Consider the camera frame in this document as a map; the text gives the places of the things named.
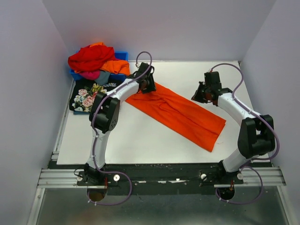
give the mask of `wall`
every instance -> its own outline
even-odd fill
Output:
[[[274,118],[281,142],[274,162],[282,168],[295,212],[300,212],[299,11],[299,0],[277,0],[241,64],[254,108]]]
[[[2,1],[0,30],[0,223],[24,225],[66,104],[68,51],[40,0]]]
[[[241,60],[275,0],[43,2],[71,53],[104,41],[131,60],[143,50],[155,60]]]

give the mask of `blue plastic basket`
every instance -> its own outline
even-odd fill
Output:
[[[119,59],[119,60],[126,60],[128,61],[128,52],[114,52],[114,56]],[[79,74],[75,73],[74,70],[70,69],[70,74],[73,77],[73,79],[75,81],[78,81],[80,79],[82,79],[83,77],[80,76]],[[126,75],[125,74],[110,74],[109,76],[112,79],[115,80],[120,80],[120,81],[124,81],[126,79]]]

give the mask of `black floral cloth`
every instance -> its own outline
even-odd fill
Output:
[[[106,93],[118,87],[122,81],[109,79],[107,84],[100,86],[95,81],[81,79],[76,81],[72,97],[69,102],[71,111],[89,113],[92,109],[96,94]]]

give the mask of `orange cloth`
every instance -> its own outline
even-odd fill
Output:
[[[95,45],[104,45],[103,42],[97,42],[90,45],[90,48]],[[126,60],[110,60],[106,61],[100,70],[111,72],[112,74],[125,74],[130,75],[129,63]]]
[[[158,83],[156,89],[132,95],[126,102],[212,152],[226,120]]]

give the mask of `floor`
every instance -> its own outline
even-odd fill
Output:
[[[257,187],[236,188],[234,200],[246,201]],[[123,196],[108,196],[116,201]],[[117,206],[88,203],[85,189],[47,189],[38,225],[286,225],[276,187],[266,187],[249,205],[220,202],[214,195],[131,196]]]

